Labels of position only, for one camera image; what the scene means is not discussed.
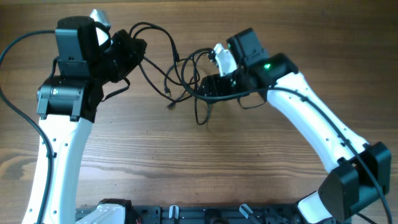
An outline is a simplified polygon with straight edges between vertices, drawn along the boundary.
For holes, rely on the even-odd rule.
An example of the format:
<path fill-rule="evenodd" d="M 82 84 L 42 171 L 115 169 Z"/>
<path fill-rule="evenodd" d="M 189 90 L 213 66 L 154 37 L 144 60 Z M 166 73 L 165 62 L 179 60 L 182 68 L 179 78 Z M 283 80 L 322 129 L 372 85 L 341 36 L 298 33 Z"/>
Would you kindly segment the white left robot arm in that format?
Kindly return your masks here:
<path fill-rule="evenodd" d="M 24 223 L 74 223 L 76 190 L 83 151 L 98 105 L 107 99 L 103 86 L 127 80 L 142 62 L 146 41 L 125 30 L 100 41 L 109 26 L 88 16 L 58 21 L 58 75 L 37 92 L 43 135 Z"/>

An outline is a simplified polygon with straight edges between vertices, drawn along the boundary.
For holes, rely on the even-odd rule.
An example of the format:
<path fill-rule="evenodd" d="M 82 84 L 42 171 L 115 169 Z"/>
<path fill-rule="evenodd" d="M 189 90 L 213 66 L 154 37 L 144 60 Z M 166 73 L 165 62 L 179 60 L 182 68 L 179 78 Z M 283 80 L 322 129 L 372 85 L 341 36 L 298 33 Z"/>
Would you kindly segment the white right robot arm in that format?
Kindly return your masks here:
<path fill-rule="evenodd" d="M 253 29 L 209 50 L 218 67 L 197 88 L 201 100 L 212 104 L 258 93 L 279 110 L 319 156 L 327 177 L 297 208 L 307 223 L 349 220 L 390 187 L 392 155 L 381 142 L 370 144 L 345 125 L 310 88 L 298 66 L 286 56 L 269 55 Z"/>

